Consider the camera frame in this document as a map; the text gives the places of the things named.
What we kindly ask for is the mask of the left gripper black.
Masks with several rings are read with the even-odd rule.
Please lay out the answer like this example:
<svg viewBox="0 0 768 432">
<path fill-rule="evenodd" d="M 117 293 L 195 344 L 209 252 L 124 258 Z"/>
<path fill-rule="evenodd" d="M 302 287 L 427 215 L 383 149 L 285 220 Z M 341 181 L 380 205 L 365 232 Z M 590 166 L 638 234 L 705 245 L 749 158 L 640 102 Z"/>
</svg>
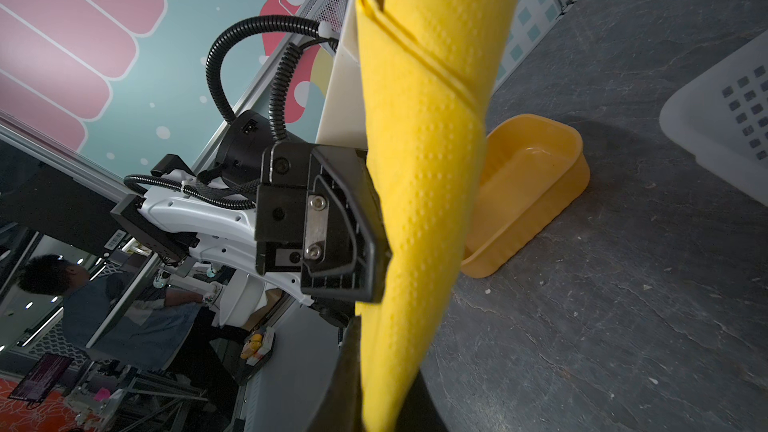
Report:
<svg viewBox="0 0 768 432">
<path fill-rule="evenodd" d="M 392 257 L 364 150 L 280 142 L 255 195 L 255 271 L 297 271 L 314 298 L 378 303 Z"/>
</svg>

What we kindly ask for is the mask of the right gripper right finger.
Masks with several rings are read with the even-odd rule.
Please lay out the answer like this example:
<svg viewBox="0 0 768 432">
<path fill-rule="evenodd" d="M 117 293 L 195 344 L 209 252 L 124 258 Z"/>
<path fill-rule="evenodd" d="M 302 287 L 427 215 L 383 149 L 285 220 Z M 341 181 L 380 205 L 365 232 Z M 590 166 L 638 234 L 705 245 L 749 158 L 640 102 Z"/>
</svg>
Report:
<svg viewBox="0 0 768 432">
<path fill-rule="evenodd" d="M 395 430 L 397 432 L 447 432 L 427 385 L 418 373 L 404 400 Z"/>
</svg>

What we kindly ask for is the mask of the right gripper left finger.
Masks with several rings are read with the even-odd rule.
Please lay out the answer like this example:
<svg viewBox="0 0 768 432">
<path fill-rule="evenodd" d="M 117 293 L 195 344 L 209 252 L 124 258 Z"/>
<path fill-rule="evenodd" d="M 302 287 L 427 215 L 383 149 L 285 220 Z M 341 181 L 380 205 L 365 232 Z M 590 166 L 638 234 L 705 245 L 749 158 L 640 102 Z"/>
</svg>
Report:
<svg viewBox="0 0 768 432">
<path fill-rule="evenodd" d="M 356 432 L 363 430 L 361 389 L 361 318 L 353 318 L 345 329 L 330 384 L 311 421 L 310 432 Z"/>
</svg>

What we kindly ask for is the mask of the yellow plastic utensil tray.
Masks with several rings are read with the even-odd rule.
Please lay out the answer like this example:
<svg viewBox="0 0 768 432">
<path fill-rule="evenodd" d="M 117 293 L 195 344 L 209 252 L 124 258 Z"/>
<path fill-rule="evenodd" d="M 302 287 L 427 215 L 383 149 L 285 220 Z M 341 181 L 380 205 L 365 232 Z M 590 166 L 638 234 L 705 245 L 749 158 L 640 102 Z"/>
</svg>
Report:
<svg viewBox="0 0 768 432">
<path fill-rule="evenodd" d="M 581 134 L 533 114 L 506 120 L 487 137 L 461 272 L 494 274 L 587 188 Z"/>
</svg>

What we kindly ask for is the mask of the white perforated plastic basket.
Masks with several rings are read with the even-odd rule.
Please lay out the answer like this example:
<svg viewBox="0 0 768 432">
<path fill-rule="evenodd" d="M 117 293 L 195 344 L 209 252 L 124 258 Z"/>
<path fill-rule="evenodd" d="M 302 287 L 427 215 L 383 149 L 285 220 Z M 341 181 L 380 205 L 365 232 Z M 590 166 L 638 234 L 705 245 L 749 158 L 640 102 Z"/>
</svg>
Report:
<svg viewBox="0 0 768 432">
<path fill-rule="evenodd" d="M 704 169 L 767 204 L 767 34 L 675 92 L 662 132 Z"/>
</svg>

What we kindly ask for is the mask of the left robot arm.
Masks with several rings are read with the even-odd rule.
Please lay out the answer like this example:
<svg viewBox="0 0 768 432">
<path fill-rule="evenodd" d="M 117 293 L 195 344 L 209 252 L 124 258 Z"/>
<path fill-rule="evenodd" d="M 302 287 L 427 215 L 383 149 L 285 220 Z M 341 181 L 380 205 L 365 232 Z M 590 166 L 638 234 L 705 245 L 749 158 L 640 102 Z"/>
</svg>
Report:
<svg viewBox="0 0 768 432">
<path fill-rule="evenodd" d="M 278 288 L 342 327 L 355 303 L 382 299 L 391 258 L 366 147 L 360 129 L 278 141 L 247 111 L 210 170 L 169 154 L 127 178 L 112 214 L 165 264 L 159 283 L 200 264 L 233 270 L 214 297 L 222 325 L 245 324 Z"/>
</svg>

